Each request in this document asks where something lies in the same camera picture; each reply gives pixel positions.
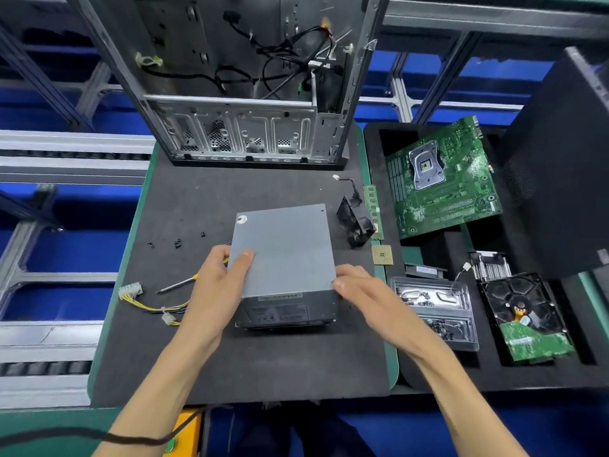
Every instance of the screwdriver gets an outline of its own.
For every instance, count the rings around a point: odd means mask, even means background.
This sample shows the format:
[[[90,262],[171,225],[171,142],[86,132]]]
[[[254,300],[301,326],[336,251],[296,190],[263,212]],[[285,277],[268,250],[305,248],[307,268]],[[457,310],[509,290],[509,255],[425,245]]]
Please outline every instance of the screwdriver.
[[[228,258],[224,259],[224,264],[226,264],[226,263],[228,263]],[[165,292],[169,292],[170,290],[177,289],[178,287],[180,287],[184,284],[188,284],[189,282],[194,282],[195,280],[197,280],[198,277],[199,277],[199,274],[195,274],[194,276],[189,277],[188,279],[184,279],[183,281],[178,282],[177,284],[173,284],[173,285],[170,285],[169,287],[165,287],[164,289],[160,289],[156,293],[163,294]]]

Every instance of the workbench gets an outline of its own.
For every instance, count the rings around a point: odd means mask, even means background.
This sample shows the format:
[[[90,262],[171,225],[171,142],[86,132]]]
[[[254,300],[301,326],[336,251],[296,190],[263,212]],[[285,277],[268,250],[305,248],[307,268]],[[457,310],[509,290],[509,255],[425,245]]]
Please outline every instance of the workbench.
[[[351,128],[348,147],[350,159],[341,176],[353,178],[361,188],[363,138],[357,125]],[[140,282],[144,293],[138,299],[152,307],[187,301],[192,284],[162,295],[155,291],[196,273],[213,245],[231,240],[241,211],[324,203],[335,263],[361,265],[373,274],[370,243],[351,249],[336,218],[343,196],[350,197],[353,188],[351,183],[335,181],[333,174],[310,169],[174,167],[157,150],[90,375],[92,407],[124,405],[176,330],[165,326],[159,316],[118,300],[118,287]],[[390,198],[390,192],[379,196]],[[399,245],[396,228],[385,235],[392,232]],[[176,248],[178,238],[182,246]],[[306,270],[294,272],[306,276]],[[389,392],[384,342],[359,310],[340,301],[337,321],[325,327],[253,331],[229,323],[187,404],[369,397]]]

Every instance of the human hand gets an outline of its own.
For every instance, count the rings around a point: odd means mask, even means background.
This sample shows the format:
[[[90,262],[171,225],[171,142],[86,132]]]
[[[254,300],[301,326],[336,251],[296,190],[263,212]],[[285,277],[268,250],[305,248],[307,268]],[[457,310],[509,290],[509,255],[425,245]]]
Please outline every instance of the human hand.
[[[429,348],[448,348],[412,308],[361,266],[341,264],[336,275],[334,290],[358,307],[368,325],[393,346],[420,358]]]
[[[207,356],[217,349],[222,330],[239,306],[243,281],[254,259],[254,252],[245,250],[227,271],[223,261],[229,253],[229,245],[211,249],[199,269],[186,313],[175,334],[180,344]]]

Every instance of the finger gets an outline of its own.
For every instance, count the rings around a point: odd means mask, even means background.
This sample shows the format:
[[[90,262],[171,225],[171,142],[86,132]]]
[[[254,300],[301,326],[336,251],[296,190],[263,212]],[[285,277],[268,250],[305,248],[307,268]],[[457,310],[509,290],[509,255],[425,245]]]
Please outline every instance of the finger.
[[[226,268],[224,267],[223,261],[224,258],[230,254],[230,245],[216,245],[214,246],[207,259],[201,266],[199,274],[203,274],[204,276],[208,276],[212,274],[215,277],[225,276]]]
[[[376,303],[358,285],[359,278],[352,276],[341,276],[334,279],[332,286],[338,294],[346,300],[352,302],[362,313],[373,308]]]
[[[244,250],[241,254],[232,262],[231,268],[228,270],[227,278],[234,281],[236,284],[243,284],[246,278],[246,273],[252,262],[254,261],[254,252],[252,250]]]
[[[359,276],[370,277],[368,272],[361,266],[353,266],[351,264],[339,264],[336,267],[337,276]]]

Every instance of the black mat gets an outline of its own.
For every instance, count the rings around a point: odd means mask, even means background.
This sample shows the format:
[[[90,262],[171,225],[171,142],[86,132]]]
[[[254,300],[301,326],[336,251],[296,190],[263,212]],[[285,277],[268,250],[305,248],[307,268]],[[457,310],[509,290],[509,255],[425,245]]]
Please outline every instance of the black mat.
[[[428,136],[437,128],[437,125],[369,123],[363,132],[369,160],[375,160],[373,154],[376,154],[377,158],[381,156],[380,151],[375,152],[374,148],[384,150],[388,155],[412,144],[419,137]],[[483,128],[483,132],[488,135],[491,142],[498,141],[501,131],[495,129],[491,134],[490,131],[492,129]],[[485,149],[491,164],[496,166],[492,163],[492,148],[488,141],[485,141]],[[381,162],[377,161],[376,170],[372,166],[370,168],[373,183],[377,188],[383,187],[387,179],[386,175],[383,178],[381,166]],[[529,245],[529,238],[510,199],[501,170],[496,169],[493,180],[501,199],[503,214],[467,224],[473,245],[477,250],[500,250],[508,253],[513,272],[540,272],[537,257]],[[389,230],[393,233],[392,228],[385,226],[385,215],[383,220],[385,231]],[[447,268],[449,278],[453,278],[463,263],[469,260],[465,237],[459,227],[417,236],[402,243],[421,247],[425,264]],[[386,271],[388,277],[392,275],[391,271],[396,272],[395,275],[403,275],[403,271],[399,269],[387,268]],[[551,291],[565,316],[577,354],[530,366],[509,366],[500,358],[497,341],[491,331],[482,296],[473,274],[471,272],[463,274],[460,280],[466,283],[469,289],[480,351],[458,352],[457,357],[481,391],[609,386],[609,344],[578,276],[551,282]],[[406,353],[398,351],[398,359],[401,377],[398,387],[392,393],[430,392],[429,385],[420,370]]]
[[[361,185],[354,130],[349,138],[351,160],[342,176]],[[351,250],[336,220],[345,194],[352,194],[351,184],[335,181],[330,171],[173,167],[160,153],[124,283],[140,282],[145,290],[141,301],[149,306],[182,303],[192,284],[165,295],[154,291],[193,275],[213,245],[230,241],[237,212],[315,203],[326,204],[336,264],[359,264],[372,274],[370,244]],[[176,249],[178,238],[182,247]],[[306,269],[293,271],[306,278]],[[91,406],[124,405],[175,330],[158,316],[119,302]],[[382,340],[356,308],[341,301],[337,322],[324,328],[271,333],[237,329],[230,323],[187,404],[388,394]]]

